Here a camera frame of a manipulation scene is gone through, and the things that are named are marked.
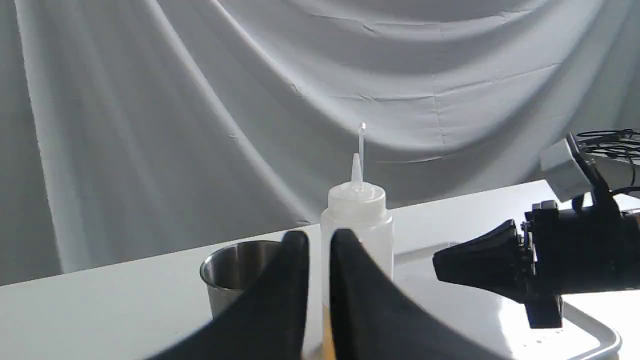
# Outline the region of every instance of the white backdrop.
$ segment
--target white backdrop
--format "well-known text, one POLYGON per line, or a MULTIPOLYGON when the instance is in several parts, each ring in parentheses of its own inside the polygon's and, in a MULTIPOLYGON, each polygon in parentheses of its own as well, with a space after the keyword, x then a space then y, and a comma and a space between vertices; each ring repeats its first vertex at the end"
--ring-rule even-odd
POLYGON ((0 4, 0 284, 315 222, 361 121, 395 207, 639 118, 635 0, 0 4))

